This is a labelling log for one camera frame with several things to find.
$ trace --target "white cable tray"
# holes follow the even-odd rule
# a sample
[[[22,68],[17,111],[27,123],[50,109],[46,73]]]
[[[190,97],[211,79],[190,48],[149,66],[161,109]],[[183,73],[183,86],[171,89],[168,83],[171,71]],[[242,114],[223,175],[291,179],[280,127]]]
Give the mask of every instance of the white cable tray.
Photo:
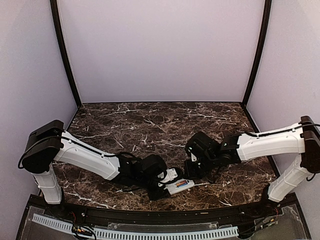
[[[33,222],[48,228],[72,234],[72,223],[53,219],[44,215],[34,214]],[[144,232],[127,232],[114,231],[95,227],[93,229],[98,240],[217,240],[231,237],[237,237],[238,227],[227,227],[222,229],[179,232],[179,233],[144,233]]]

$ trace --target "black metal frame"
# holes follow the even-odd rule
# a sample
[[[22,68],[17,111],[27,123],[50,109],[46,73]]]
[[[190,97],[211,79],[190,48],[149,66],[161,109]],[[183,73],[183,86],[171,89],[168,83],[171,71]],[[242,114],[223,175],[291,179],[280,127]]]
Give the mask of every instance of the black metal frame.
[[[64,35],[62,32],[62,28],[61,28],[57,0],[50,0],[50,5],[51,5],[52,19],[53,19],[56,39],[58,41],[65,73],[68,78],[68,82],[69,82],[69,85],[70,85],[70,88],[71,88],[71,91],[73,94],[73,98],[75,100],[77,107],[79,108],[79,107],[81,107],[82,103],[81,103],[80,95],[77,90],[76,82],[75,82],[75,79],[74,79],[74,76],[73,76],[73,73],[71,70],[69,58],[68,58]]]
[[[242,104],[244,105],[244,107],[247,107],[247,104],[249,102],[249,98],[250,98],[250,95],[251,95],[251,92],[253,90],[254,83],[256,80],[262,52],[264,50],[267,29],[268,29],[268,23],[269,23],[269,17],[270,17],[270,11],[271,11],[271,2],[272,2],[272,0],[265,0],[265,2],[264,2],[264,10],[263,10],[263,17],[262,17],[259,40],[258,40],[258,44],[256,47],[255,57],[253,60],[253,65],[252,65],[248,85],[246,86],[245,94],[244,94],[244,97],[242,100]]]
[[[261,60],[261,56],[262,56],[262,52],[263,52],[263,48],[264,48],[264,44],[265,44],[267,29],[268,29],[268,23],[269,23],[270,11],[271,11],[271,3],[272,3],[272,0],[265,0],[265,3],[264,3],[264,10],[263,10],[259,40],[258,40],[258,44],[257,44],[256,52],[255,52],[255,57],[254,57],[250,77],[248,80],[248,84],[247,84],[247,87],[245,90],[243,100],[241,102],[245,107],[248,104],[251,92],[254,87],[255,79],[257,76],[257,72],[258,72],[258,68],[259,68],[259,64],[260,64],[260,60]],[[51,5],[51,12],[52,12],[52,19],[53,19],[53,23],[54,23],[55,34],[56,34],[56,38],[58,41],[65,73],[68,78],[68,82],[69,82],[69,85],[70,85],[70,88],[71,88],[71,91],[73,94],[73,98],[76,102],[77,107],[79,108],[82,105],[82,102],[80,99],[80,95],[79,95],[79,92],[78,92],[78,89],[76,86],[76,82],[75,82],[75,79],[74,79],[74,76],[72,73],[72,69],[71,69],[71,65],[70,65],[70,61],[68,58],[66,44],[64,41],[64,36],[63,36],[63,32],[62,32],[62,27],[61,27],[61,21],[60,21],[60,17],[59,17],[57,0],[50,0],[50,5]]]
[[[191,211],[128,211],[89,207],[72,203],[66,203],[65,207],[72,210],[77,215],[76,219],[79,219],[79,223],[85,223],[93,226],[108,226],[109,223],[135,225],[186,225],[218,222],[219,226],[233,225],[238,226],[241,230],[241,228],[250,228],[253,226],[255,220],[241,215],[241,212],[250,212],[250,210],[259,207],[259,204],[259,202],[253,202],[239,206]],[[295,193],[288,194],[281,202],[281,207],[292,204],[296,205],[306,236],[311,239],[304,214]],[[43,197],[30,195],[20,222],[16,240],[20,240],[30,206],[42,209],[47,208]]]

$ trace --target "white vein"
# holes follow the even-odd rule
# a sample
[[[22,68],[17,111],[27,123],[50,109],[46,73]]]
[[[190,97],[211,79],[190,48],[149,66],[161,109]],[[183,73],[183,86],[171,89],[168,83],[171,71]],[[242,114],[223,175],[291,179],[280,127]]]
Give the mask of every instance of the white vein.
[[[159,125],[155,124],[153,121],[151,121],[151,120],[146,120],[146,119],[143,119],[143,120],[145,120],[147,123],[150,123],[153,127],[156,126],[158,129],[160,129],[160,130],[162,130],[163,132],[166,133],[165,130],[163,130]]]
[[[231,183],[231,181],[223,182],[222,187],[225,187],[225,186],[227,186],[227,185],[230,184],[230,183]]]
[[[60,162],[60,163],[56,163],[56,162],[53,162],[52,165],[55,165],[55,166],[60,166],[60,165],[63,165],[63,164],[67,164],[66,162]]]
[[[220,124],[231,124],[231,125],[237,125],[236,123],[234,122],[227,122],[227,121],[216,121],[215,123],[217,123],[218,125]]]
[[[144,143],[144,145],[147,145],[147,138],[148,138],[148,134],[145,135],[145,139],[141,139],[141,141]]]
[[[94,135],[94,136],[80,136],[80,135],[77,135],[77,134],[73,134],[73,135],[79,137],[79,139],[92,139],[92,138],[95,138],[95,137],[109,136],[110,134],[111,134],[111,132],[108,132],[106,134],[98,134],[98,135]]]
[[[226,205],[226,206],[232,207],[232,205],[231,205],[229,202],[227,202],[227,200],[225,200],[225,201],[226,201],[226,203],[225,203],[225,202],[223,202],[223,201],[220,201],[220,200],[219,200],[219,202],[220,202],[220,203],[222,203],[223,205]]]
[[[204,114],[200,114],[200,113],[198,113],[198,114],[187,114],[187,115],[189,115],[189,116],[200,116],[200,117],[204,117],[204,118],[223,119],[223,120],[230,120],[231,119],[231,117],[226,118],[226,117],[220,117],[220,116],[214,116],[214,115],[204,115]]]
[[[62,172],[62,174],[63,174],[64,179],[65,179],[65,182],[66,182],[66,184],[67,184],[67,186],[64,186],[64,187],[63,187],[63,189],[66,189],[66,188],[68,188],[68,187],[70,186],[70,182],[69,182],[68,179],[66,178],[66,174],[65,174],[64,171]]]
[[[162,141],[161,143],[168,144],[170,146],[180,147],[180,148],[184,148],[185,147],[184,145],[176,145],[176,144],[173,144],[173,143],[170,143],[170,142],[166,142],[166,141]]]
[[[195,184],[195,186],[208,185],[208,184],[210,184],[210,183],[209,182],[204,182],[204,183]]]
[[[124,149],[124,146],[122,146],[122,144],[120,142],[118,142],[117,139],[114,138],[114,140],[116,141],[117,144],[119,144],[120,147],[122,147]]]
[[[115,111],[115,112],[113,112],[113,113],[109,113],[109,114],[106,114],[106,115],[104,115],[104,116],[111,116],[111,115],[115,115],[115,114],[126,114],[126,113],[128,113],[128,112],[139,112],[139,111],[141,111],[140,109],[137,109],[137,110],[125,110],[125,111]]]
[[[109,206],[109,205],[102,204],[102,203],[97,202],[97,201],[93,201],[92,198],[82,197],[82,196],[80,196],[78,193],[66,192],[65,194],[72,195],[72,196],[76,196],[76,197],[79,198],[79,200],[85,200],[85,201],[89,201],[89,202],[92,203],[92,204],[98,204],[98,205],[104,206],[104,207],[106,207],[107,209],[114,209],[114,208],[115,208],[115,206]]]

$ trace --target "red wire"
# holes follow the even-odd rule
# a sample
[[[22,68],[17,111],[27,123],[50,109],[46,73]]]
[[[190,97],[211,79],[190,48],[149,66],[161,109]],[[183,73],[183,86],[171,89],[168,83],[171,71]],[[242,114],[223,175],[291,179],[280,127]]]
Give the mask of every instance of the red wire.
[[[276,207],[274,208],[274,210],[276,211],[276,216],[275,217],[277,218],[278,215],[279,215],[279,211],[278,211],[278,209]]]
[[[71,213],[72,213],[72,215],[74,217],[74,221],[73,222],[75,223],[76,222],[76,215],[75,215],[75,213],[73,211]]]

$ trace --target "enclosure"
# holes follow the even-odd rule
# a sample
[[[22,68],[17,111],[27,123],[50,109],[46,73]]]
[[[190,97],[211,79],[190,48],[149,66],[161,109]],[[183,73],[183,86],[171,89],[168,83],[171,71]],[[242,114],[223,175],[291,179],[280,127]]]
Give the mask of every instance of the enclosure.
[[[29,134],[53,120],[108,153],[157,154],[169,167],[182,169],[185,145],[196,132],[221,142],[226,136],[286,127],[301,116],[320,122],[318,2],[1,4],[0,238],[22,237],[30,194],[28,207],[44,207],[32,175],[17,163]],[[122,185],[68,163],[53,167],[67,204],[89,207],[93,222],[100,210],[109,223],[119,214],[115,223],[123,217],[128,224],[125,215],[132,215],[142,225],[143,218],[150,223],[158,218],[140,217],[137,211],[165,211],[161,219],[186,211],[192,216],[174,215],[170,221],[204,224],[213,223],[218,211],[232,215],[253,206],[294,159],[280,154],[222,167],[218,175],[212,172],[195,180],[195,187],[157,201],[149,201],[144,189],[125,192]],[[284,213],[298,213],[305,239],[320,235],[318,183],[318,176],[304,181],[284,204]],[[193,217],[202,213],[208,214],[202,221]]]

